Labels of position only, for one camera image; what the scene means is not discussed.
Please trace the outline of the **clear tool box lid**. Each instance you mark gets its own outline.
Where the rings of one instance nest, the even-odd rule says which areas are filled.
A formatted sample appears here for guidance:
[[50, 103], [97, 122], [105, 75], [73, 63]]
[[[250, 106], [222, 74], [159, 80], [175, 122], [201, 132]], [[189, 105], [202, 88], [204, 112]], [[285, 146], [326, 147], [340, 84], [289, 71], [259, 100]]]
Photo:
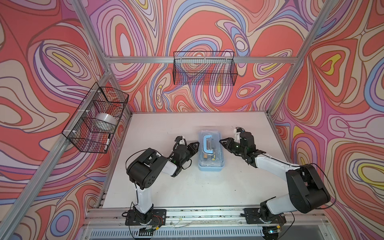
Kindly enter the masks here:
[[199, 132], [199, 169], [219, 172], [225, 165], [223, 146], [220, 144], [221, 133], [203, 130]]

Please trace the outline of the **blue plastic tool box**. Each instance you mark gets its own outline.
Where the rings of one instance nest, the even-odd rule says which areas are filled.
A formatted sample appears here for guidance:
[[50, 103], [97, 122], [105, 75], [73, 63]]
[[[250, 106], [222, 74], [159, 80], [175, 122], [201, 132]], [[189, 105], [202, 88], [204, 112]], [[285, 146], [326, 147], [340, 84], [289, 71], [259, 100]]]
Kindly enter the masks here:
[[203, 141], [199, 149], [198, 167], [201, 171], [220, 172], [225, 159], [223, 148], [219, 142], [208, 143]]

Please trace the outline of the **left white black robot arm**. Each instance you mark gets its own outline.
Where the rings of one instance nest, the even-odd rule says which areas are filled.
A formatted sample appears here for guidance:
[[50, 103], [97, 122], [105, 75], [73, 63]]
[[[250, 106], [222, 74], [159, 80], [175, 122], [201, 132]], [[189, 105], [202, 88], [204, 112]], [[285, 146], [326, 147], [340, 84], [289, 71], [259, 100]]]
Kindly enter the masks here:
[[199, 147], [199, 142], [187, 145], [177, 141], [169, 157], [148, 148], [140, 151], [141, 154], [126, 167], [127, 175], [136, 189], [137, 203], [134, 211], [139, 218], [148, 222], [153, 215], [151, 187], [158, 176], [163, 173], [172, 178], [177, 177], [186, 169], [184, 164], [191, 162], [192, 157], [198, 153]]

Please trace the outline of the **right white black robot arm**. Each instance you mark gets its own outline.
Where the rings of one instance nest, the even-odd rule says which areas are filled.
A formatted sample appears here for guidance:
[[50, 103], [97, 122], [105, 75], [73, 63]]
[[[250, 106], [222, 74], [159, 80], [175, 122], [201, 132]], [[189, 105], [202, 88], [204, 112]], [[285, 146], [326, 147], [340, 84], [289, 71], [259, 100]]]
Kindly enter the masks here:
[[260, 203], [256, 213], [260, 221], [272, 222], [278, 215], [299, 211], [303, 214], [320, 209], [331, 201], [331, 195], [317, 170], [310, 164], [295, 165], [269, 156], [257, 149], [250, 132], [236, 132], [236, 138], [219, 143], [231, 154], [241, 157], [248, 165], [265, 170], [286, 181], [288, 193]]

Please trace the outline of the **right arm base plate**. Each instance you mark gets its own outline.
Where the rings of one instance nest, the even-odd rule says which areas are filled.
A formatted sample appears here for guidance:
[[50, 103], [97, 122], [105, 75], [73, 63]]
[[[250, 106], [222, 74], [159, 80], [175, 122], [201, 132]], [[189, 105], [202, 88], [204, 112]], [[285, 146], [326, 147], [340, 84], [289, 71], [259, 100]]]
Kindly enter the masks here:
[[246, 219], [247, 224], [284, 225], [287, 222], [284, 214], [273, 215], [263, 208], [244, 208], [240, 216]]

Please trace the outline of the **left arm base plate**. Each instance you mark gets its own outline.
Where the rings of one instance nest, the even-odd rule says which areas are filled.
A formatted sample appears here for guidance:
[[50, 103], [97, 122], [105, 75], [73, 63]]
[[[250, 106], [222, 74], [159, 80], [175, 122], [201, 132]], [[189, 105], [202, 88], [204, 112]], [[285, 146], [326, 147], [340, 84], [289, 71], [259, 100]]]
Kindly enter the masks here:
[[161, 227], [166, 223], [167, 210], [154, 209], [149, 210], [146, 214], [136, 209], [129, 210], [122, 214], [126, 218], [126, 226], [153, 226]]

